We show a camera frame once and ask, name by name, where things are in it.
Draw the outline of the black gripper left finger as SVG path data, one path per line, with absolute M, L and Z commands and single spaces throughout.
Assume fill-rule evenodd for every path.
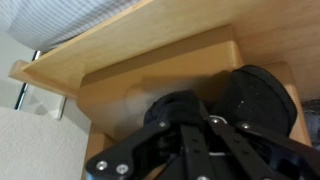
M 142 180 L 170 159 L 170 129 L 169 122 L 156 120 L 99 152 L 86 163 L 88 180 Z

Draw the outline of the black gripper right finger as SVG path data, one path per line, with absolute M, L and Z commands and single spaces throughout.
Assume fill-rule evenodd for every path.
M 320 180 L 320 152 L 286 136 L 247 122 L 236 128 L 251 141 L 265 146 L 269 166 L 290 180 Z

